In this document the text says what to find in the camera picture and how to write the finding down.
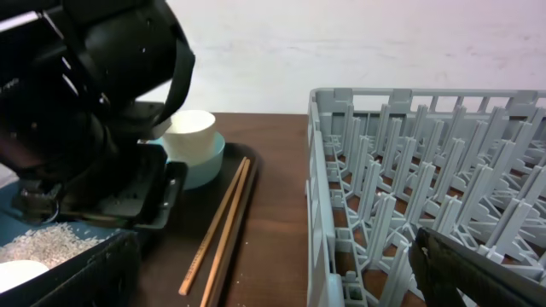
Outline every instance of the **white cup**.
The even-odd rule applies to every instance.
[[[214,115],[202,110],[183,110],[171,116],[163,135],[163,148],[171,161],[188,166],[201,164],[214,154]]]

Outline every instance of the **dish rack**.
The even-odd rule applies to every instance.
[[[377,97],[379,112],[355,109]],[[407,255],[423,226],[546,285],[543,102],[535,90],[313,90],[307,306],[423,304]]]

